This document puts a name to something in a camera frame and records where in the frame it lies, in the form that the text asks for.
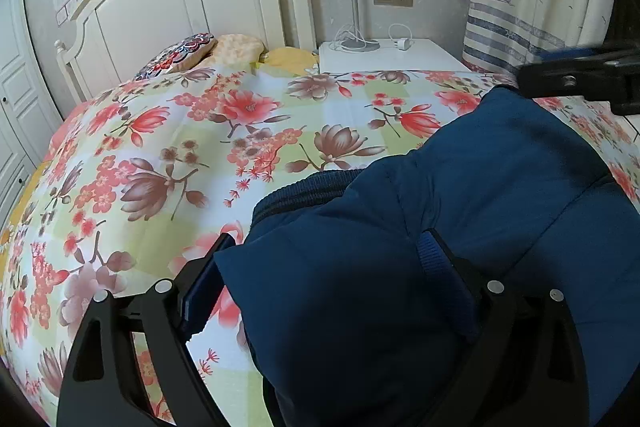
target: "white nightstand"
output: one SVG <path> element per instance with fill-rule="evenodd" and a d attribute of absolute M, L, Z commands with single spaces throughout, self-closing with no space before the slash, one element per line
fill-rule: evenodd
<path fill-rule="evenodd" d="M 469 71 L 429 39 L 414 39 L 405 52 L 398 50 L 391 39 L 376 39 L 380 48 L 373 52 L 346 53 L 329 49 L 329 42 L 320 46 L 320 72 L 343 74 L 351 71 Z"/>

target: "headboard panel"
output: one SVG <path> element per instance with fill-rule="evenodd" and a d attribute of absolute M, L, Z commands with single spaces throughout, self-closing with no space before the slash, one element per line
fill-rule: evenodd
<path fill-rule="evenodd" d="M 316 47 L 311 0 L 293 0 L 299 46 Z M 267 49 L 284 45 L 280 0 L 81 0 L 76 41 L 56 41 L 77 103 L 129 80 L 160 50 L 198 32 L 243 33 Z"/>

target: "silver screw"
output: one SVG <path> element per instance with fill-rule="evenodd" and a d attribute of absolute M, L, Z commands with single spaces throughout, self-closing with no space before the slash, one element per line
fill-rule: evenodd
<path fill-rule="evenodd" d="M 564 301 L 564 294 L 560 290 L 551 290 L 549 296 L 556 302 Z"/>
<path fill-rule="evenodd" d="M 504 292 L 504 284 L 502 284 L 500 281 L 489 281 L 486 284 L 486 288 L 491 293 L 502 293 L 502 292 Z"/>
<path fill-rule="evenodd" d="M 102 302 L 109 296 L 109 292 L 107 290 L 98 290 L 94 293 L 94 301 Z"/>
<path fill-rule="evenodd" d="M 154 288 L 158 293 L 167 293 L 174 284 L 169 279 L 162 279 L 158 281 Z"/>
<path fill-rule="evenodd" d="M 578 81 L 572 74 L 562 77 L 562 85 L 564 87 L 575 87 L 578 85 Z"/>

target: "blue jacket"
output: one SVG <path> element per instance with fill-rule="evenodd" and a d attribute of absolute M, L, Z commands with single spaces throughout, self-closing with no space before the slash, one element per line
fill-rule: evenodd
<path fill-rule="evenodd" d="M 466 349 L 424 281 L 429 228 L 492 279 L 564 292 L 594 425 L 640 362 L 640 215 L 588 143 L 504 88 L 420 150 L 274 192 L 245 244 L 216 254 L 286 423 L 411 426 L 429 410 Z"/>

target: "floral bedspread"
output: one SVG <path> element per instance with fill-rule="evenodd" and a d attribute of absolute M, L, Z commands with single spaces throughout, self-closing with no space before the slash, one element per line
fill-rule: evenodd
<path fill-rule="evenodd" d="M 0 253 L 0 343 L 50 424 L 67 353 L 97 289 L 142 293 L 202 257 L 220 233 L 242 243 L 269 192 L 421 147 L 509 81 L 442 71 L 283 75 L 246 64 L 132 81 L 76 118 Z M 638 150 L 607 106 L 538 102 L 600 153 L 640 210 Z M 134 341 L 152 408 L 170 420 L 143 335 Z M 190 352 L 231 425 L 270 425 L 228 292 Z"/>

